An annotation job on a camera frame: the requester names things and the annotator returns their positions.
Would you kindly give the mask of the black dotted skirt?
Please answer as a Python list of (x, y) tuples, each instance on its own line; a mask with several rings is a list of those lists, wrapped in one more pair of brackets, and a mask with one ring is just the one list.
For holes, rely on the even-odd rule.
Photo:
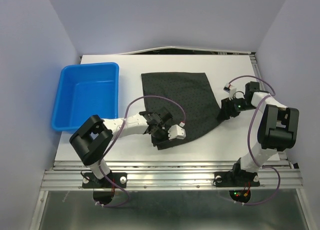
[(171, 140), (165, 150), (195, 141), (206, 135), (222, 121), (217, 120), (221, 110), (205, 73), (189, 72), (154, 72), (141, 74), (142, 90), (145, 96), (161, 96), (178, 103), (160, 98), (145, 98), (144, 105), (148, 112), (157, 112), (166, 108), (173, 116), (172, 123), (179, 124), (185, 118), (185, 139)]

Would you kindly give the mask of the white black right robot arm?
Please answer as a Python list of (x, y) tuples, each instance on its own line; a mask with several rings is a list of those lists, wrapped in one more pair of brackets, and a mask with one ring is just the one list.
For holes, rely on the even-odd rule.
[[(261, 90), (258, 82), (247, 83), (241, 98), (236, 97), (237, 89), (230, 83), (223, 90), (228, 93), (228, 97), (221, 100), (218, 121), (229, 120), (243, 111), (254, 110), (247, 134), (248, 153), (233, 165), (230, 172), (231, 182), (242, 185), (248, 179), (252, 181), (259, 168), (270, 157), (293, 148), (297, 139), (300, 112), (279, 103), (273, 94)], [(250, 135), (258, 111), (262, 113), (262, 117), (257, 130), (257, 142), (251, 147)]]

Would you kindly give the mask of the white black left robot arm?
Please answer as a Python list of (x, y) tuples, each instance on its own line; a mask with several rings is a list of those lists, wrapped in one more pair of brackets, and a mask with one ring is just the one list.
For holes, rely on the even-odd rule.
[(102, 159), (108, 145), (116, 138), (149, 134), (155, 145), (173, 140), (179, 133), (179, 125), (170, 124), (173, 116), (166, 108), (156, 112), (141, 111), (124, 118), (106, 119), (92, 115), (70, 137), (69, 142), (84, 166), (94, 174), (100, 187), (111, 183), (111, 170)]

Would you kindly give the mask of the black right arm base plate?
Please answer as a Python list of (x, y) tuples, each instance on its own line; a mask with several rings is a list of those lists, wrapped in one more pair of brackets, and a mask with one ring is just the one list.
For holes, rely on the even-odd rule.
[(255, 173), (233, 173), (232, 171), (216, 171), (213, 173), (213, 185), (218, 188), (236, 188), (236, 187), (259, 187), (260, 181), (258, 174)]

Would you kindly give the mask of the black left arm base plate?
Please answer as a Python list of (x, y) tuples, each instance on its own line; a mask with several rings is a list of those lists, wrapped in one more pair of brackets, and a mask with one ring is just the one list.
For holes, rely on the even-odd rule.
[[(83, 189), (111, 189), (112, 187), (115, 187), (105, 177), (97, 179), (91, 171), (81, 171), (80, 174), (82, 176)], [(128, 175), (126, 172), (111, 172), (107, 177), (121, 188), (125, 189), (127, 187)]]

